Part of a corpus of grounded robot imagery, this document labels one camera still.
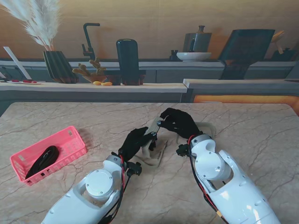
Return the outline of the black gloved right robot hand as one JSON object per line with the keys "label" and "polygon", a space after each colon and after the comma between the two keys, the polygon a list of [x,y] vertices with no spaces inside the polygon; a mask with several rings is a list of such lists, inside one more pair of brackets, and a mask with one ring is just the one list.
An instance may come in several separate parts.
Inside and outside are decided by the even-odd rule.
{"label": "black gloved right robot hand", "polygon": [[161,113],[160,117],[163,120],[157,122],[159,127],[175,132],[184,139],[203,134],[203,132],[198,129],[191,115],[184,111],[167,108]]}

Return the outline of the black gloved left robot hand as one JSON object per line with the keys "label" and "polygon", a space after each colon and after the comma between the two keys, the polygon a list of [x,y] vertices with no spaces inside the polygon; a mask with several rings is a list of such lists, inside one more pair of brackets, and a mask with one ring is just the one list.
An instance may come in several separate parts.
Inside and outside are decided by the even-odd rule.
{"label": "black gloved left robot hand", "polygon": [[145,134],[147,130],[148,127],[136,128],[127,135],[123,145],[118,150],[118,155],[121,156],[124,161],[131,160],[141,147],[156,139],[157,133],[150,132]]}

